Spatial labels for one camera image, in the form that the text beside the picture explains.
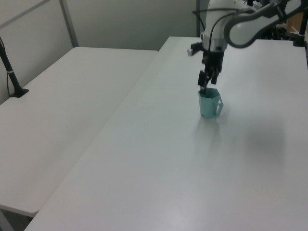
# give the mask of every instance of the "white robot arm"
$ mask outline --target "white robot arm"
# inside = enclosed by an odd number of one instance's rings
[[[270,0],[270,4],[258,11],[242,0],[210,0],[202,42],[188,49],[189,56],[198,51],[204,53],[205,71],[200,72],[198,81],[201,92],[205,93],[210,80],[216,84],[228,44],[248,47],[269,27],[307,8],[308,0]]]

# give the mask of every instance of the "black cable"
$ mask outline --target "black cable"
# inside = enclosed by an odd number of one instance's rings
[[[210,51],[211,51],[212,35],[213,35],[213,31],[214,31],[215,26],[217,25],[217,23],[220,22],[220,20],[222,20],[222,19],[224,19],[224,18],[226,18],[226,17],[229,17],[229,16],[231,16],[231,15],[234,15],[234,14],[235,14],[235,13],[226,14],[226,15],[220,17],[220,18],[214,23],[214,25],[213,25],[213,27],[212,27],[212,30],[211,30],[211,34],[210,34],[210,42],[209,42],[209,44],[208,44],[208,57],[209,57]]]
[[[5,46],[4,46],[4,43],[3,43],[3,41],[2,41],[1,36],[0,36],[0,43],[1,43],[1,46],[3,47],[3,52],[6,53],[6,52],[5,52]],[[9,97],[10,97],[11,94],[10,94],[10,90],[9,90],[9,73],[6,73],[6,87],[7,87],[7,89],[8,89],[8,94],[9,94]]]
[[[4,46],[4,43],[3,43],[3,41],[2,41],[1,36],[0,36],[0,42],[1,42],[1,46],[3,47],[3,51],[4,51],[4,53],[5,53],[5,46]]]
[[[238,11],[238,9],[234,9],[234,8],[213,8],[213,9],[205,9],[205,10],[200,10],[200,11],[193,11],[192,13],[194,15],[196,15],[197,18],[199,19],[199,21],[201,22],[203,30],[205,30],[205,26],[204,26],[204,23],[203,23],[200,15],[199,15],[199,13],[208,12],[208,11]]]
[[[10,94],[10,90],[9,90],[9,73],[6,73],[6,86],[7,86],[7,88],[8,88],[8,94],[9,94],[9,97],[11,96],[11,94]]]
[[[198,14],[198,13],[195,13],[195,12],[193,12],[193,14],[197,16],[197,18],[198,18],[198,19],[200,20],[200,22],[201,22],[201,25],[202,25],[203,30],[205,30],[204,23],[203,23],[201,17],[199,16],[199,14]]]

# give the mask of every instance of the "table surface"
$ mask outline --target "table surface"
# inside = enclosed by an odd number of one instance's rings
[[[169,38],[27,231],[306,231],[303,48],[229,47],[200,117],[196,38]]]
[[[0,208],[34,216],[156,51],[74,48],[0,106]]]

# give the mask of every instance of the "black stand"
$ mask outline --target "black stand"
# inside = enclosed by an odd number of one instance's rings
[[[293,41],[293,45],[295,47],[305,47],[307,50],[307,42],[305,41],[305,32],[307,27],[307,21],[308,21],[308,9],[304,11],[304,17],[302,20],[302,24],[300,27],[299,34],[293,34],[293,33],[286,33],[286,38],[291,38]]]
[[[14,94],[12,94],[11,96],[12,97],[16,97],[16,98],[20,98],[22,97],[24,94],[26,94],[29,90],[28,89],[23,89],[19,83],[18,83],[18,80],[16,78],[16,75],[13,71],[13,68],[10,64],[10,61],[9,61],[9,58],[8,56],[6,55],[6,52],[5,52],[5,48],[4,48],[4,45],[3,43],[0,45],[0,56],[1,56],[1,59],[3,61],[3,64],[6,68],[6,71],[13,83],[13,86],[14,86]]]

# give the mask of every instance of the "teal cup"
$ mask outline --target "teal cup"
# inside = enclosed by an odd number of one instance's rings
[[[220,116],[223,103],[217,89],[207,88],[206,94],[202,94],[199,91],[199,104],[201,116],[205,119],[212,119]]]

